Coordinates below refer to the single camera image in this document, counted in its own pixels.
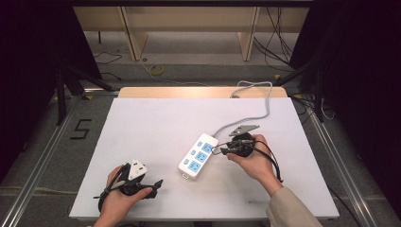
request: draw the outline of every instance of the hand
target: hand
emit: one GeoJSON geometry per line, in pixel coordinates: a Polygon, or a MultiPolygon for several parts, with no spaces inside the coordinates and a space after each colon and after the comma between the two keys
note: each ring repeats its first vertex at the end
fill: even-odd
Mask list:
{"type": "MultiPolygon", "coordinates": [[[[113,177],[121,167],[122,166],[115,168],[109,174],[106,185],[109,185],[109,183],[112,181],[113,177]]],[[[147,187],[132,196],[126,196],[122,194],[118,189],[113,190],[104,200],[100,212],[100,217],[95,223],[94,227],[115,226],[128,214],[132,206],[134,206],[138,201],[146,197],[151,191],[152,189],[150,187],[147,187]]]]}
{"type": "MultiPolygon", "coordinates": [[[[265,144],[268,143],[263,135],[253,135],[253,139],[256,141],[256,148],[268,155],[271,154],[270,150],[265,145],[262,143],[257,143],[257,141],[265,144]]],[[[270,196],[272,196],[278,189],[283,187],[283,185],[274,175],[272,163],[262,154],[254,151],[248,157],[244,158],[233,153],[228,153],[227,157],[233,162],[239,164],[245,170],[248,176],[259,181],[268,191],[270,196]]]]}

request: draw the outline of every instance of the power strip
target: power strip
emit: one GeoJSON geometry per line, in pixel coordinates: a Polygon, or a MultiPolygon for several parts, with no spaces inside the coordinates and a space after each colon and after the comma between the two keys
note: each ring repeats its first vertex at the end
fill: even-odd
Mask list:
{"type": "Polygon", "coordinates": [[[195,180],[212,155],[212,149],[217,145],[218,139],[203,133],[178,165],[182,176],[195,180]]]}

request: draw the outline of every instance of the left hand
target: left hand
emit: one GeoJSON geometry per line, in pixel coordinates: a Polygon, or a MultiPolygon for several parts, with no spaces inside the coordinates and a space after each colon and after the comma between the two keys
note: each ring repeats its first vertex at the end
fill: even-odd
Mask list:
{"type": "MultiPolygon", "coordinates": [[[[110,174],[107,184],[112,181],[115,174],[122,166],[116,167],[110,174]]],[[[100,217],[94,227],[115,226],[120,222],[138,201],[146,197],[152,189],[150,187],[140,190],[132,196],[122,194],[118,189],[110,192],[109,196],[103,202],[100,217]]]]}

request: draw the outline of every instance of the person's arm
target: person's arm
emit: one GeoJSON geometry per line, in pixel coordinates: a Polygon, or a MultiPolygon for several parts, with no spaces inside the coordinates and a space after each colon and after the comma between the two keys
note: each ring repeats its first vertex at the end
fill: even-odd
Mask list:
{"type": "MultiPolygon", "coordinates": [[[[109,174],[106,185],[109,185],[120,168],[121,166],[115,168],[109,174]]],[[[152,189],[150,187],[147,187],[132,196],[126,196],[122,194],[120,190],[113,190],[104,200],[99,219],[95,223],[94,227],[116,226],[118,222],[120,222],[128,214],[131,207],[147,196],[151,190],[152,189]]]]}
{"type": "MultiPolygon", "coordinates": [[[[263,135],[254,135],[255,147],[270,155],[263,145],[267,141],[263,135]]],[[[307,207],[288,188],[283,187],[273,172],[272,163],[258,152],[243,158],[233,153],[227,157],[239,164],[251,178],[259,181],[270,195],[266,214],[271,226],[321,226],[307,207]]]]}

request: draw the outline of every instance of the white tabletop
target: white tabletop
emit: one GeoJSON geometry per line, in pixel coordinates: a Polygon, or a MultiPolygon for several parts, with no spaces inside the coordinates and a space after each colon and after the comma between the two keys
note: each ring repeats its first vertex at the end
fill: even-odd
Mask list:
{"type": "MultiPolygon", "coordinates": [[[[129,220],[264,219],[269,195],[224,155],[212,156],[196,181],[184,179],[178,164],[202,133],[266,112],[265,98],[116,98],[98,140],[70,217],[94,220],[107,175],[133,157],[148,168],[142,183],[163,179],[155,199],[139,201],[129,220]]],[[[290,98],[270,98],[267,118],[259,125],[289,187],[317,218],[339,213],[327,190],[290,98]]],[[[217,139],[231,141],[222,131],[217,139]]]]}

